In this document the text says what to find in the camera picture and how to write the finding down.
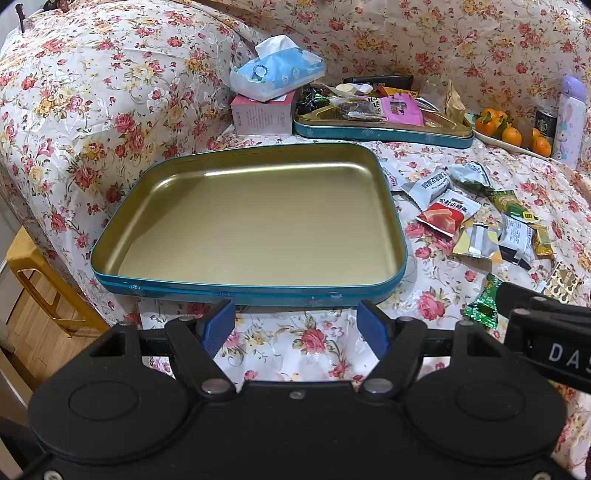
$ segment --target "pink box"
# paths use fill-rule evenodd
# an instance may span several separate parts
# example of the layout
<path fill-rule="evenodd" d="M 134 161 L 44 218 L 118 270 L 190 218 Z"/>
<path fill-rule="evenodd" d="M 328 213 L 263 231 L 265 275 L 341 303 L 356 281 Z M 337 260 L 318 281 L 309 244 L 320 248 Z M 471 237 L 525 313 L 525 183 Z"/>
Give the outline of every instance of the pink box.
<path fill-rule="evenodd" d="M 238 135 L 291 135 L 296 92 L 286 93 L 267 103 L 236 95 L 230 107 Z"/>

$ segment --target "snack packet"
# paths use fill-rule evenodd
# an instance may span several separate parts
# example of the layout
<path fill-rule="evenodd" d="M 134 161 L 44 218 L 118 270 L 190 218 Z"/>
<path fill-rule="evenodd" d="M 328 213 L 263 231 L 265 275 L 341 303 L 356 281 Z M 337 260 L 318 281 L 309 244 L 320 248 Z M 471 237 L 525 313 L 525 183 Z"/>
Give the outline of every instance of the snack packet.
<path fill-rule="evenodd" d="M 447 236 L 454 236 L 462 222 L 478 210 L 480 210 L 480 203 L 449 190 L 421 213 L 417 220 Z"/>
<path fill-rule="evenodd" d="M 395 93 L 407 93 L 413 98 L 418 97 L 418 92 L 415 92 L 414 90 L 404 90 L 402 88 L 385 87 L 382 85 L 378 85 L 377 87 L 375 87 L 374 92 L 376 91 L 379 94 L 380 98 L 388 97 L 390 95 L 394 95 Z"/>
<path fill-rule="evenodd" d="M 382 113 L 392 124 L 424 125 L 423 113 L 414 98 L 407 93 L 376 99 L 380 102 Z"/>
<path fill-rule="evenodd" d="M 426 179 L 406 182 L 401 190 L 406 192 L 422 212 L 427 210 L 434 198 L 440 196 L 449 187 L 449 176 L 442 169 L 436 168 Z"/>
<path fill-rule="evenodd" d="M 496 309 L 496 291 L 503 281 L 489 273 L 484 281 L 484 287 L 470 305 L 464 309 L 464 317 L 483 324 L 488 328 L 496 328 L 499 321 Z"/>
<path fill-rule="evenodd" d="M 580 283 L 582 279 L 573 270 L 558 262 L 548 280 L 538 286 L 538 291 L 560 303 L 568 303 Z"/>
<path fill-rule="evenodd" d="M 513 190 L 493 190 L 487 192 L 487 195 L 500 212 L 506 213 L 520 222 L 532 223 L 538 221 L 533 213 L 521 206 Z"/>
<path fill-rule="evenodd" d="M 502 257 L 526 270 L 531 269 L 534 251 L 531 237 L 534 231 L 523 222 L 503 214 L 503 235 L 499 242 Z"/>
<path fill-rule="evenodd" d="M 382 167 L 382 171 L 384 172 L 384 176 L 386 177 L 386 181 L 388 183 L 388 187 L 390 188 L 391 192 L 398 192 L 402 190 L 402 185 L 404 184 L 404 179 L 398 170 L 388 162 L 388 160 L 380 161 L 379 165 Z"/>
<path fill-rule="evenodd" d="M 499 232 L 484 223 L 465 227 L 453 252 L 466 257 L 487 258 L 493 263 L 503 262 L 499 250 Z"/>
<path fill-rule="evenodd" d="M 548 227 L 540 223 L 531 223 L 530 227 L 534 229 L 534 239 L 532 245 L 536 255 L 553 255 L 552 244 L 550 243 L 550 236 L 548 235 Z"/>
<path fill-rule="evenodd" d="M 450 80 L 447 84 L 447 95 L 445 98 L 445 115 L 451 121 L 455 122 L 456 125 L 461 125 L 464 122 L 465 113 L 466 107 L 462 103 L 460 94 L 453 86 L 453 82 Z"/>
<path fill-rule="evenodd" d="M 462 185 L 466 190 L 479 192 L 492 188 L 492 182 L 486 173 L 486 169 L 478 162 L 471 161 L 450 165 L 447 168 L 447 173 L 453 181 Z"/>
<path fill-rule="evenodd" d="M 378 106 L 374 105 L 368 98 L 331 98 L 330 103 L 336 107 L 339 116 L 343 120 L 358 122 L 385 122 L 387 120 L 381 108 L 379 108 L 379 104 Z"/>

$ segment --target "gold candy wrapper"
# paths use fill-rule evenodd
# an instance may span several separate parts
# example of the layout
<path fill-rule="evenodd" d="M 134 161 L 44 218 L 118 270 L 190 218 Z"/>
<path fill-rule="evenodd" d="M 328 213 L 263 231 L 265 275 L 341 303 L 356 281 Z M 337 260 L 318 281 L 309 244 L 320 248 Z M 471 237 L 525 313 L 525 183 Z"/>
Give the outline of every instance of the gold candy wrapper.
<path fill-rule="evenodd" d="M 550 278 L 540 285 L 541 292 L 547 297 L 568 303 L 573 298 L 582 279 L 562 262 L 558 262 Z"/>
<path fill-rule="evenodd" d="M 548 235 L 548 227 L 540 225 L 539 223 L 531 223 L 530 227 L 535 230 L 535 234 L 532 239 L 532 245 L 536 255 L 554 255 L 552 250 L 552 244 L 550 243 L 550 237 Z"/>

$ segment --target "plastic bag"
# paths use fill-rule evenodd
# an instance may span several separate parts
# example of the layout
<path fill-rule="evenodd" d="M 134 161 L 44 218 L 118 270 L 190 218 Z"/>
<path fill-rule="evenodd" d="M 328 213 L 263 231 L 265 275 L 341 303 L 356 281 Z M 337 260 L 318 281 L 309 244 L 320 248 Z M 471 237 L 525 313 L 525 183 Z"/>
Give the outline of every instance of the plastic bag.
<path fill-rule="evenodd" d="M 302 50 L 285 35 L 256 47 L 260 57 L 230 72 L 230 87 L 247 98 L 267 102 L 324 76 L 324 60 Z"/>
<path fill-rule="evenodd" d="M 374 105 L 374 103 L 367 98 L 331 98 L 330 103 L 336 107 L 339 116 L 343 120 L 355 120 L 361 122 L 386 121 L 386 117 L 385 115 L 382 115 L 379 105 Z"/>

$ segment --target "green candy wrapper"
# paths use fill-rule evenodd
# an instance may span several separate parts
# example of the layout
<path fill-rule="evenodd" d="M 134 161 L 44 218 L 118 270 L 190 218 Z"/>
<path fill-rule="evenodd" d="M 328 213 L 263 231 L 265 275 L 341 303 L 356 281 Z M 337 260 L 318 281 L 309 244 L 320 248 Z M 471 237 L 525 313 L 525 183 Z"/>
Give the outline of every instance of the green candy wrapper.
<path fill-rule="evenodd" d="M 500 212 L 524 223 L 537 222 L 533 213 L 526 210 L 515 196 L 513 190 L 489 190 L 486 195 Z"/>
<path fill-rule="evenodd" d="M 480 295 L 464 309 L 464 317 L 483 324 L 488 328 L 496 328 L 498 314 L 496 311 L 496 291 L 503 281 L 489 273 L 484 281 Z"/>

